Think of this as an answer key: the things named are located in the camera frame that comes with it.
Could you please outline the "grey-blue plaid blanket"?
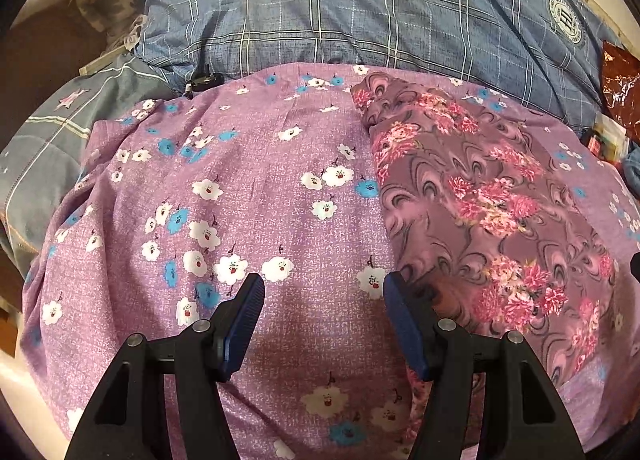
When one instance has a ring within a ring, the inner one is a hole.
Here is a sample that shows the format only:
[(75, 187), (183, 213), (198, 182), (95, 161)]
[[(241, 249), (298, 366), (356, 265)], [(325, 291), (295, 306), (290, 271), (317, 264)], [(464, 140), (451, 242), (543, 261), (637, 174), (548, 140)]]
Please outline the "grey-blue plaid blanket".
[(1, 151), (1, 247), (21, 275), (41, 250), (49, 220), (75, 186), (93, 125), (143, 99), (175, 96), (163, 72), (122, 55), (64, 84)]

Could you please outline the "blue plaid pillow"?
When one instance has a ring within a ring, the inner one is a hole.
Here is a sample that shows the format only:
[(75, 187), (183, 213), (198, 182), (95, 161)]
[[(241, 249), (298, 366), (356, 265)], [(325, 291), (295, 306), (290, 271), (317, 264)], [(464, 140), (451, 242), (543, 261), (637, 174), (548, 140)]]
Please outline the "blue plaid pillow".
[(603, 110), (615, 34), (582, 0), (146, 0), (136, 53), (172, 87), (290, 64), (364, 64), (498, 90), (576, 131)]

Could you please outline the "small black clip object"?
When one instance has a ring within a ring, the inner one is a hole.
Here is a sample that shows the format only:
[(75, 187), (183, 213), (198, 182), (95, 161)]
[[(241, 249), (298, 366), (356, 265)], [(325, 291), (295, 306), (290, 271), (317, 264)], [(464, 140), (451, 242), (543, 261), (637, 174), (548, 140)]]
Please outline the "small black clip object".
[(192, 79), (186, 82), (183, 95), (193, 97), (195, 94), (200, 94), (211, 88), (221, 86), (223, 82), (224, 76), (221, 73), (213, 72), (209, 66), (205, 66), (202, 71), (195, 73)]

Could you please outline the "purple flowered bed sheet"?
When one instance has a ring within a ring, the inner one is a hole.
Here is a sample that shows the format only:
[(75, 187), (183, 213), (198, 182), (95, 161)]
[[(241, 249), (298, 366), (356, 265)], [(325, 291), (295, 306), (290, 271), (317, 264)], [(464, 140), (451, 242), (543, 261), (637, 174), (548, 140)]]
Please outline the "purple flowered bed sheet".
[[(130, 333), (174, 336), (256, 272), (265, 305), (220, 390), (240, 456), (408, 456), (431, 388), (406, 365), (383, 303), (397, 269), (350, 94), (372, 72), (285, 64), (96, 124), (25, 287), (24, 355), (64, 433)], [(550, 120), (553, 139), (572, 135), (568, 174), (606, 206), (602, 228), (634, 282), (618, 384), (635, 416), (638, 204), (567, 125), (508, 101)]]

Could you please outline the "mauve pink floral garment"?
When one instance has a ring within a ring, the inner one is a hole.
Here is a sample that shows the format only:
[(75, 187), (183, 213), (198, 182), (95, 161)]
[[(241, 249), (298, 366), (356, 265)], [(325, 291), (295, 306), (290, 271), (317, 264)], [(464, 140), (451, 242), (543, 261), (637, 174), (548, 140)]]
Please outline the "mauve pink floral garment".
[(572, 135), (455, 79), (372, 72), (350, 94), (398, 272), (469, 332), (522, 332), (584, 446), (613, 435), (634, 416), (618, 384), (634, 282), (568, 174)]

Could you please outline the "brown wooden headboard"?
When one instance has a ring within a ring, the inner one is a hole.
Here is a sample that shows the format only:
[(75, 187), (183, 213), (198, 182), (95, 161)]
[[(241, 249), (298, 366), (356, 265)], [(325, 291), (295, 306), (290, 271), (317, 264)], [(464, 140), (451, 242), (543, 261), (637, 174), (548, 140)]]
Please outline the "brown wooden headboard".
[(27, 0), (1, 40), (2, 145), (105, 47), (75, 1)]

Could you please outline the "red snack packet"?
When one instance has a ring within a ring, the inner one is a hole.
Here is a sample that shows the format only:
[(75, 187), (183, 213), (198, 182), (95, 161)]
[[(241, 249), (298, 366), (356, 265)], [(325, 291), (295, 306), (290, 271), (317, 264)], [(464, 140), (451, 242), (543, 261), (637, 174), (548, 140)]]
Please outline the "red snack packet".
[(635, 139), (639, 138), (639, 78), (639, 59), (604, 41), (601, 87), (606, 110)]

